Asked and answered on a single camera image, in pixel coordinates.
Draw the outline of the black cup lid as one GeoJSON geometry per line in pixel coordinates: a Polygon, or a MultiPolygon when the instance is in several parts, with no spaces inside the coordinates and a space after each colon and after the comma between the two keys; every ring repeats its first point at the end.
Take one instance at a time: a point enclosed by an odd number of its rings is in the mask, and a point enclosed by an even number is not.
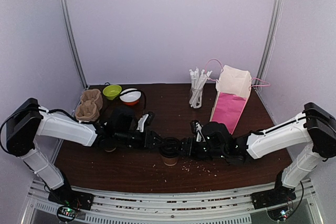
{"type": "Polygon", "coordinates": [[[159,148],[159,153],[166,158],[175,158],[179,154],[180,140],[175,137],[166,137],[164,145],[159,148]]]}

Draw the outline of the brown paper coffee cup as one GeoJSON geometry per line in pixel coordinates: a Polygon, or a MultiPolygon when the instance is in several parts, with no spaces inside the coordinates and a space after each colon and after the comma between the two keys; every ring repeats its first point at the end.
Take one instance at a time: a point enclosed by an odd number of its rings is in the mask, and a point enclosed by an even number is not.
{"type": "Polygon", "coordinates": [[[170,157],[170,156],[161,156],[162,157],[162,161],[163,163],[166,165],[166,166],[174,166],[178,163],[179,161],[179,156],[173,156],[173,157],[170,157]]]}

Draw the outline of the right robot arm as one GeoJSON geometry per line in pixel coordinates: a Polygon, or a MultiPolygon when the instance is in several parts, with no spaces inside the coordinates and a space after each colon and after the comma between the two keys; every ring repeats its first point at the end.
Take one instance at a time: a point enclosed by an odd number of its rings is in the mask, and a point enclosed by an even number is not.
{"type": "Polygon", "coordinates": [[[297,158],[277,175],[275,187],[269,192],[274,204],[287,198],[319,163],[335,157],[335,117],[312,102],[290,120],[240,137],[233,137],[223,123],[200,125],[194,121],[192,125],[195,137],[177,141],[172,148],[181,156],[197,160],[219,158],[231,165],[242,165],[304,143],[297,158]]]}

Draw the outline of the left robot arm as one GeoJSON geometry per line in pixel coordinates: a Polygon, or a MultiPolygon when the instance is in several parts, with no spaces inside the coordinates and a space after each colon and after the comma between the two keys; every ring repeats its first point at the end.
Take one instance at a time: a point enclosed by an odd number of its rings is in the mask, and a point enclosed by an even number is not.
{"type": "Polygon", "coordinates": [[[29,98],[2,123],[6,142],[1,143],[1,148],[23,160],[58,200],[71,205],[76,199],[75,192],[66,175],[39,150],[35,137],[54,137],[105,150],[166,147],[167,140],[147,130],[153,118],[154,114],[149,112],[136,119],[131,108],[119,106],[104,123],[79,121],[62,109],[48,110],[37,99],[29,98]]]}

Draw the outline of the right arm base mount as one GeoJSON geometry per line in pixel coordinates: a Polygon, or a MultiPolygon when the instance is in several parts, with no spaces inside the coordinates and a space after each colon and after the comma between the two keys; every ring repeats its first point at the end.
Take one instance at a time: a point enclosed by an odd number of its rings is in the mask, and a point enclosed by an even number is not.
{"type": "Polygon", "coordinates": [[[255,209],[284,204],[288,199],[295,200],[296,198],[295,190],[284,186],[251,194],[251,201],[255,209]]]}

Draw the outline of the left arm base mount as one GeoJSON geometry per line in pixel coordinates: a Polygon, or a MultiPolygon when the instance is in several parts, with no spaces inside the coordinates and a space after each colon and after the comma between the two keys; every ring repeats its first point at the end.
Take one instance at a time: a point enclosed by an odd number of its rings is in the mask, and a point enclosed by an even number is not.
{"type": "Polygon", "coordinates": [[[48,200],[78,210],[90,210],[94,195],[72,190],[66,185],[49,192],[48,200]]]}

